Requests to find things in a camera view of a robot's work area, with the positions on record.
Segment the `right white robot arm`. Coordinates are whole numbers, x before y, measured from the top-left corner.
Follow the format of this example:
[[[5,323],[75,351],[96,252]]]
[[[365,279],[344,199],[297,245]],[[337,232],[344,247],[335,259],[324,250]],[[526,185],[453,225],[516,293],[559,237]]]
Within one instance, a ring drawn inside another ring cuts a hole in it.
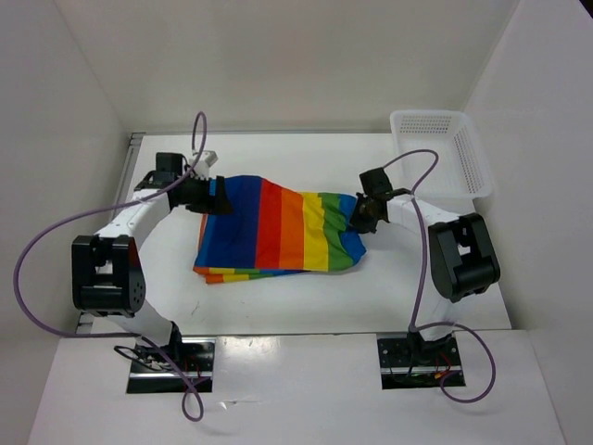
[[[357,194],[349,225],[374,233],[380,221],[393,223],[421,240],[421,270],[412,306],[406,351],[410,365],[427,364],[460,325],[454,305],[484,294],[501,270],[486,222],[477,213],[460,215],[414,197],[407,189]]]

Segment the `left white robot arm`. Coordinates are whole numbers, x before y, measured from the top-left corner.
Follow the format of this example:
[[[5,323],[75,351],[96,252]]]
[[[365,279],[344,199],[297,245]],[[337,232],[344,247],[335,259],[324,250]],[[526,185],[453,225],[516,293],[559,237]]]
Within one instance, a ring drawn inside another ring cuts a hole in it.
[[[152,359],[171,371],[182,365],[185,348],[176,323],[146,301],[147,284],[140,247],[177,207],[194,213],[232,212],[225,179],[182,177],[177,172],[149,172],[134,188],[132,202],[94,235],[79,235],[71,245],[72,299],[76,309],[106,317]]]

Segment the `rainbow striped shorts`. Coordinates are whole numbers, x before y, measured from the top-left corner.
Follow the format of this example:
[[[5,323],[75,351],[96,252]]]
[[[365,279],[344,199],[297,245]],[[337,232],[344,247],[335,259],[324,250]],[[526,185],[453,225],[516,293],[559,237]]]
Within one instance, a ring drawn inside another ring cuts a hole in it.
[[[202,219],[194,271],[209,285],[296,273],[341,273],[366,253],[351,195],[297,192],[263,177],[225,181],[233,211]]]

